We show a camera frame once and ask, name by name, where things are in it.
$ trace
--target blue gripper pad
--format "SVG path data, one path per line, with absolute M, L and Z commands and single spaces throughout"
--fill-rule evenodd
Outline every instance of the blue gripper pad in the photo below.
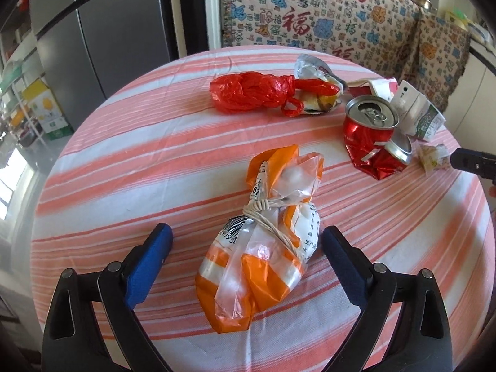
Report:
M 127 277 L 125 301 L 130 309 L 142 303 L 172 247 L 172 229 L 159 224 L 142 245 L 144 250 Z
M 348 300 L 361 310 L 365 309 L 372 273 L 355 252 L 358 249 L 353 248 L 334 226 L 324 229 L 321 242 L 322 250 L 331 263 Z

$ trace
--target orange plastic bag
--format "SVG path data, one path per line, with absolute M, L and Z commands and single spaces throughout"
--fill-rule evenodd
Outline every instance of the orange plastic bag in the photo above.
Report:
M 323 157 L 298 146 L 254 157 L 243 215 L 231 218 L 195 277 L 197 295 L 218 333 L 247 330 L 255 313 L 281 302 L 301 279 L 317 248 L 320 218 L 311 202 Z
M 293 97 L 296 90 L 322 96 L 335 96 L 341 92 L 339 86 L 318 79 L 299 80 L 293 75 L 278 77 L 256 71 L 223 75 L 210 83 L 214 106 L 224 113 L 238 113 L 262 106 L 281 106 L 282 113 L 286 116 L 298 116 L 302 113 L 304 104 Z M 295 109 L 290 109 L 288 102 Z

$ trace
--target red plastic bag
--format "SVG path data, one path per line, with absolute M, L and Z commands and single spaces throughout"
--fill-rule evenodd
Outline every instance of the red plastic bag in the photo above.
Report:
M 303 102 L 293 97 L 297 89 L 324 96 L 334 96 L 340 91 L 338 86 L 318 79 L 298 80 L 293 75 L 265 75 L 256 71 L 223 75 L 210 83 L 214 106 L 224 113 L 281 106 L 286 116 L 298 116 Z M 295 109 L 288 108 L 288 102 Z

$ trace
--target can pull tab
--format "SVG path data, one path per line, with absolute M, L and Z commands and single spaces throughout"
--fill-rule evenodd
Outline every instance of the can pull tab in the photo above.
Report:
M 372 121 L 386 121 L 387 117 L 380 110 L 375 108 L 367 108 L 364 110 L 365 116 L 367 116 Z

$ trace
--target can lid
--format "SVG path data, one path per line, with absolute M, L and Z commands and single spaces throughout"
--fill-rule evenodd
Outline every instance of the can lid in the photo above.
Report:
M 395 129 L 384 149 L 405 165 L 410 165 L 413 156 L 410 137 Z
M 374 95 L 357 96 L 349 101 L 346 115 L 357 123 L 374 129 L 391 129 L 399 122 L 398 113 L 389 102 Z

